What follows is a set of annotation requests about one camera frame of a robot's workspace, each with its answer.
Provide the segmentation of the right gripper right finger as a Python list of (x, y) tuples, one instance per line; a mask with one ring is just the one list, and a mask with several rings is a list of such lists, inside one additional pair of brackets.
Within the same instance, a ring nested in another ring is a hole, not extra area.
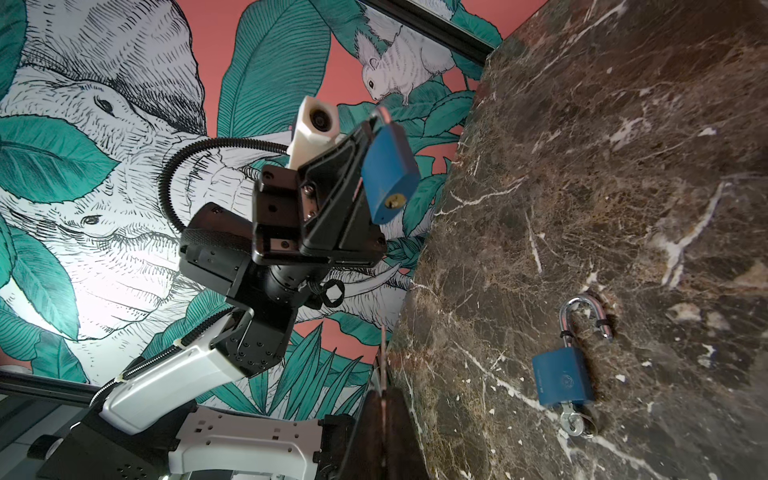
[(401, 389), (384, 392), (384, 478), (393, 480), (427, 480), (422, 450)]

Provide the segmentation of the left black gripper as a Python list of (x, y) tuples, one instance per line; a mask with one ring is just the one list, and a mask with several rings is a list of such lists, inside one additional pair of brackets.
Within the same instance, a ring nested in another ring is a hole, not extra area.
[(194, 214), (181, 233), (180, 270), (225, 297), (232, 311), (223, 336), (288, 336), (304, 281), (288, 271), (301, 264), (372, 267), (383, 258), (384, 237), (362, 186), (373, 139), (365, 120), (298, 172), (264, 168), (251, 220), (214, 202)]

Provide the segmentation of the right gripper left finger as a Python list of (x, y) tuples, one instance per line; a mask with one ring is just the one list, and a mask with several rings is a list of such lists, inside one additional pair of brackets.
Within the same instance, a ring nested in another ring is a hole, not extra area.
[(341, 465), (339, 479), (384, 478), (384, 413), (378, 391), (369, 391)]

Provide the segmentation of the blue padlock front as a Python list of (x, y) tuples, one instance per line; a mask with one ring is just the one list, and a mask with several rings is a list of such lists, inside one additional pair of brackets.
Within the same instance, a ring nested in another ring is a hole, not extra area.
[(361, 178), (371, 220), (384, 225), (405, 207), (420, 182), (420, 172), (405, 129), (389, 111), (377, 107), (372, 114), (374, 137), (366, 152)]

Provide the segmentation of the blue padlock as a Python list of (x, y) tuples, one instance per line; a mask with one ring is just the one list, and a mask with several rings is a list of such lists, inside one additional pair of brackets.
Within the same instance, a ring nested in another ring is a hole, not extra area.
[(539, 404), (545, 408), (560, 406), (561, 429), (571, 437), (590, 437), (595, 431), (593, 420), (582, 407), (595, 400), (592, 381), (584, 352), (576, 344), (571, 313), (578, 305), (586, 305), (594, 315), (595, 328), (603, 338), (612, 340), (613, 329), (608, 316), (593, 296), (579, 294), (560, 308), (559, 328), (563, 346), (532, 359)]
[(371, 220), (384, 225), (405, 207), (420, 182), (420, 172), (405, 129), (389, 111), (377, 107), (372, 114), (374, 137), (366, 152), (361, 178)]

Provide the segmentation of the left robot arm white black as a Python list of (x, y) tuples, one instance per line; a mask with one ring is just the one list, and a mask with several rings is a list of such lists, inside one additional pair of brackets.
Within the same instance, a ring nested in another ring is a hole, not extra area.
[[(152, 358), (134, 361), (92, 399), (65, 437), (41, 436), (29, 456), (42, 479), (161, 479), (208, 470), (338, 479), (355, 427), (347, 414), (277, 420), (197, 403), (202, 394), (251, 379), (290, 351), (301, 308), (340, 306), (352, 289), (330, 273), (370, 268), (386, 253), (382, 226), (419, 180), (403, 128), (377, 109), (349, 135), (312, 108), (289, 146), (257, 139), (198, 141), (163, 167), (158, 197), (180, 233), (182, 274), (226, 301), (223, 311)], [(287, 154), (264, 167), (253, 213), (216, 203), (189, 221), (176, 213), (172, 180), (189, 158), (223, 146)]]

